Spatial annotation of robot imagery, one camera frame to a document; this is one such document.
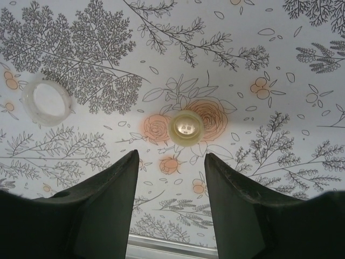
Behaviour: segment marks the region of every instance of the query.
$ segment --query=botanical wallpaper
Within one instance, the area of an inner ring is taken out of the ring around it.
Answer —
[[[207,153],[299,199],[345,189],[344,0],[0,7],[1,190],[50,197],[138,149],[130,232],[215,247]],[[37,79],[72,97],[56,127],[23,109]],[[169,138],[180,110],[204,122],[197,145]]]

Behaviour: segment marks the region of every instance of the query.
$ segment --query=orange rose illustration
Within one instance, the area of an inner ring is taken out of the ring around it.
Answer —
[[[160,169],[161,169],[161,172],[163,174],[172,174],[174,172],[178,172],[178,167],[179,165],[182,164],[181,162],[179,162],[176,158],[166,158],[166,159],[163,159],[161,160],[161,163],[160,163]]]
[[[215,101],[196,100],[185,108],[199,114],[204,122],[204,137],[202,141],[214,141],[224,131],[227,125],[227,116],[224,107]]]
[[[150,116],[144,122],[144,135],[153,142],[169,140],[169,120],[170,117],[165,115],[155,114]]]

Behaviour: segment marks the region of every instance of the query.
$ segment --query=floral ceiling pattern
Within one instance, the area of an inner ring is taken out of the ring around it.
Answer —
[[[299,199],[345,189],[343,0],[66,4],[0,4],[1,190],[50,197],[138,149],[130,232],[215,247],[207,153]],[[73,99],[57,127],[23,109],[37,78]],[[197,145],[168,136],[180,110]]]

